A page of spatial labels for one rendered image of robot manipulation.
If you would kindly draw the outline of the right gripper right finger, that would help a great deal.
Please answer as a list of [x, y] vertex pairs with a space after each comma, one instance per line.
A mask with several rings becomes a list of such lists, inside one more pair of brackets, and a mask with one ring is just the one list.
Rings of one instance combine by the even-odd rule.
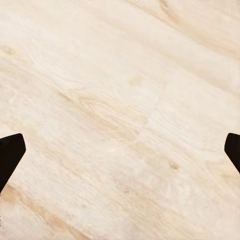
[[224, 151], [240, 173], [240, 135], [229, 133], [227, 135]]

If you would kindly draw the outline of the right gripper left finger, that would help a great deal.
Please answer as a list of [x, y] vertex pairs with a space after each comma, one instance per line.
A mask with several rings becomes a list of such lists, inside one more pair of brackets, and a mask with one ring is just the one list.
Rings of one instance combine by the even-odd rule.
[[22, 133], [0, 138], [0, 193], [26, 153]]

